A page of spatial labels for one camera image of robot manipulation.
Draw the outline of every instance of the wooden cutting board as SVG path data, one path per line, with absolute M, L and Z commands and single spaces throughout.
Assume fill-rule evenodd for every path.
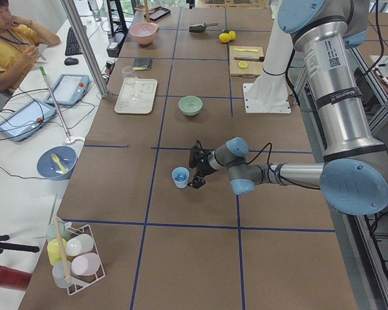
M 257 52 L 241 52 L 238 49 L 252 49 L 257 50 Z M 252 76 L 260 76 L 263 71 L 263 62 L 262 61 L 250 61 L 247 60 L 248 66 L 246 69 L 239 68 L 239 62 L 241 60 L 234 59 L 234 56 L 259 56 L 263 57 L 264 52 L 263 48 L 259 46 L 230 46 L 229 57 L 230 57 L 230 75 L 231 76 L 243 76 L 243 75 L 252 75 Z

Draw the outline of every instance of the computer mouse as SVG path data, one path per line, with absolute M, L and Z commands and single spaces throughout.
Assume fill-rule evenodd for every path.
M 79 63 L 79 59 L 75 57 L 68 57 L 65 59 L 65 65 L 71 66 L 71 65 L 77 65 Z

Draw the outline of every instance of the man's arm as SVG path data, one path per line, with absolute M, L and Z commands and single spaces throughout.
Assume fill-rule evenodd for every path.
M 19 81 L 23 70 L 35 63 L 37 55 L 37 47 L 30 46 L 24 50 L 19 61 L 15 62 L 6 72 L 0 74 L 0 92 L 12 88 Z
M 40 37 L 40 43 L 46 44 L 50 47 L 60 43 L 60 38 L 48 28 L 35 21 L 32 21 L 31 19 L 13 16 L 12 26 L 18 27 L 19 25 L 26 25 L 27 27 L 34 30 Z

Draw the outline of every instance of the black keyboard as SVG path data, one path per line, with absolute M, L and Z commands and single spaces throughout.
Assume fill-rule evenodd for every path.
M 86 33 L 86 26 L 82 25 L 82 27 Z M 80 50 L 78 40 L 76 39 L 76 36 L 73 33 L 73 29 L 72 27 L 70 27 L 67 32 L 65 56 L 73 56 L 79 54 L 82 54 L 82 51 Z

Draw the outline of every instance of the clear glass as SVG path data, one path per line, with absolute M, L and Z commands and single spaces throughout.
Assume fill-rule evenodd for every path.
M 136 76 L 136 72 L 133 67 L 128 66 L 122 69 L 122 77 L 124 78 L 125 84 L 132 87 L 132 94 L 129 97 L 131 100 L 140 99 L 140 95 L 135 92 L 135 84 L 138 81 L 138 77 Z

